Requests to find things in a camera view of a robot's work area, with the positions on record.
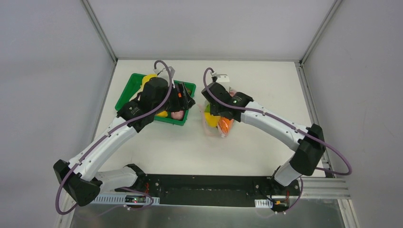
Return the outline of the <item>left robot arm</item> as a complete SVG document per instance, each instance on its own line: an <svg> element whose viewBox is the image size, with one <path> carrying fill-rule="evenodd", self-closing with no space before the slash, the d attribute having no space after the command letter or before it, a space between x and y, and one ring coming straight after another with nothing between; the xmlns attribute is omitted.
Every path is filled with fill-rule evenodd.
<svg viewBox="0 0 403 228"><path fill-rule="evenodd" d="M195 105L192 90L184 83L171 85L164 78L151 77L143 89L125 103L106 130L87 148L69 161L53 165L60 186L78 206L92 202L101 192L128 187L140 192L145 186L144 172L134 164L100 172L102 165L126 141L136 136L161 112L189 110Z"/></svg>

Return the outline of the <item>clear zip top bag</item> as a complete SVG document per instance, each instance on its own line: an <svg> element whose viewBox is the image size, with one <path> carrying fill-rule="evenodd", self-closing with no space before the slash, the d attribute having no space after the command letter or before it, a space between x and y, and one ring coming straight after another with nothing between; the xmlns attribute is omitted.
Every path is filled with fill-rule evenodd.
<svg viewBox="0 0 403 228"><path fill-rule="evenodd" d="M207 136L226 138L229 136L230 131L234 125L234 119L228 119L221 116L210 114L211 104L205 100L203 104L199 104L199 111L201 113L201 122L204 133Z"/></svg>

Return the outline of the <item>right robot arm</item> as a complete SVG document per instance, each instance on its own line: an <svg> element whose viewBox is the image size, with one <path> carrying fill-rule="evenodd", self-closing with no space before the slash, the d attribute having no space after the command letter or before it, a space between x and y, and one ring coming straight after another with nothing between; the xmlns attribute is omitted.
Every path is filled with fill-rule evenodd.
<svg viewBox="0 0 403 228"><path fill-rule="evenodd" d="M320 162L325 146L323 130L313 124L310 127L281 119L242 92L230 93L219 83L212 82L202 90L211 104L210 111L230 120L254 126L284 143L294 152L271 177L270 190L283 194L289 184L300 176L311 176Z"/></svg>

